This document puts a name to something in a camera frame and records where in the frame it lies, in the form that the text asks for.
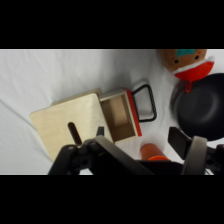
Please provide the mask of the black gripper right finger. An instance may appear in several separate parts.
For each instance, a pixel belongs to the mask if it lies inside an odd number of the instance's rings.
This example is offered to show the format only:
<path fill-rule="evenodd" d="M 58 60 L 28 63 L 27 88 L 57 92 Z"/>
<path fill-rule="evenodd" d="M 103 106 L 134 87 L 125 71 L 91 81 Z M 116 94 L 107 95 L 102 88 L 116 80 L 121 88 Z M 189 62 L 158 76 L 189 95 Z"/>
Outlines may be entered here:
<path fill-rule="evenodd" d="M 188 138 L 176 127 L 169 128 L 168 143 L 184 161 L 183 175 L 203 175 L 206 170 L 214 175 L 224 175 L 223 144 L 211 148 L 205 138 Z"/>

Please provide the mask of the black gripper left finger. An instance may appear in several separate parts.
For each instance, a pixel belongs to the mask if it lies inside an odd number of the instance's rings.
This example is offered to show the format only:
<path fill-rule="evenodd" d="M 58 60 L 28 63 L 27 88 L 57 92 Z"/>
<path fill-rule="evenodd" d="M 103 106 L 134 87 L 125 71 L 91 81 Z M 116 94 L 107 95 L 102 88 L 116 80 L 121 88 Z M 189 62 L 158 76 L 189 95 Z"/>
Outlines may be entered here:
<path fill-rule="evenodd" d="M 89 169 L 94 175 L 153 175 L 104 136 L 104 127 L 96 136 L 76 145 L 63 146 L 52 164 L 49 175 L 79 175 Z"/>

